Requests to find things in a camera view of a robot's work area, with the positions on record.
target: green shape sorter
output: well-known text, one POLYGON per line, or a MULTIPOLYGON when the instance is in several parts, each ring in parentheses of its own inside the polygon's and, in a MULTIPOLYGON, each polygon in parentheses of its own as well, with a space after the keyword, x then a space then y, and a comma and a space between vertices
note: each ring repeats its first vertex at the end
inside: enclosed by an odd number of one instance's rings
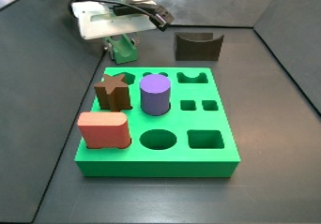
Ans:
MULTIPOLYGON (((224 104, 209 68, 109 67, 125 73, 133 109, 132 145, 89 149, 82 139, 75 162, 85 176, 231 177, 241 161, 224 104), (170 111, 150 116, 141 109, 140 82, 149 74, 170 78, 170 111)), ((102 111, 98 99, 93 112, 102 111)))

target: gray table surface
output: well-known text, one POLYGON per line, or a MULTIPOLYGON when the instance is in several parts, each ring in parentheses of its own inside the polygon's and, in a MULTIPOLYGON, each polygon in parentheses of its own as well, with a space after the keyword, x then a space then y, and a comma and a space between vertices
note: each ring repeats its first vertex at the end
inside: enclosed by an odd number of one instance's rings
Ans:
MULTIPOLYGON (((232 178, 85 178, 73 128, 37 223, 321 222, 321 122, 251 29, 142 33, 138 62, 122 67, 210 67, 239 145, 232 178), (174 32, 227 35, 218 62, 176 62, 174 32)), ((110 57, 94 77, 99 82, 110 57)), ((91 109, 91 88, 82 112, 91 109)))

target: circular hole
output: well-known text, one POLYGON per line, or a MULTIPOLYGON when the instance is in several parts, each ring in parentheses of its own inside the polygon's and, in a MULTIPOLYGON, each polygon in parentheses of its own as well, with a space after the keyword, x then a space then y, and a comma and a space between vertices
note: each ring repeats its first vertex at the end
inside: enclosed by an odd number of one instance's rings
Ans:
POLYGON ((141 143, 152 150, 165 150, 176 145, 177 137, 165 129, 154 129, 144 133, 141 143))
POLYGON ((169 74, 166 72, 161 72, 160 74, 169 77, 169 74))
POLYGON ((146 73, 144 74, 144 77, 146 77, 146 76, 149 76, 149 75, 152 75, 152 72, 146 72, 146 73))

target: brown star block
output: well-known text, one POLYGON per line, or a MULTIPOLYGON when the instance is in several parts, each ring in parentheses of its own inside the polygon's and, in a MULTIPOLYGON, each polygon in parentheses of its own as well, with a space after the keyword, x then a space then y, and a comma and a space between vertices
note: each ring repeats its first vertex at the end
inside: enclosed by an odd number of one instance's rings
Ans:
POLYGON ((121 112, 132 109, 132 97, 125 74, 114 77, 105 74, 105 80, 94 88, 102 110, 121 112))

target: square hole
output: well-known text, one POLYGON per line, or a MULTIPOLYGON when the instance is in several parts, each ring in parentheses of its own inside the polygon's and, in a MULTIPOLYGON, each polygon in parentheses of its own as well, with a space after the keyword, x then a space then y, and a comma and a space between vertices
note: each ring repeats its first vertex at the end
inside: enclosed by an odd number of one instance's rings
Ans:
POLYGON ((218 111, 217 102, 214 100, 204 100, 202 105, 205 111, 218 111))
POLYGON ((196 111, 196 101, 194 100, 181 100, 181 110, 182 111, 196 111))
POLYGON ((224 149, 225 143, 218 130, 189 130, 189 146, 192 149, 224 149))

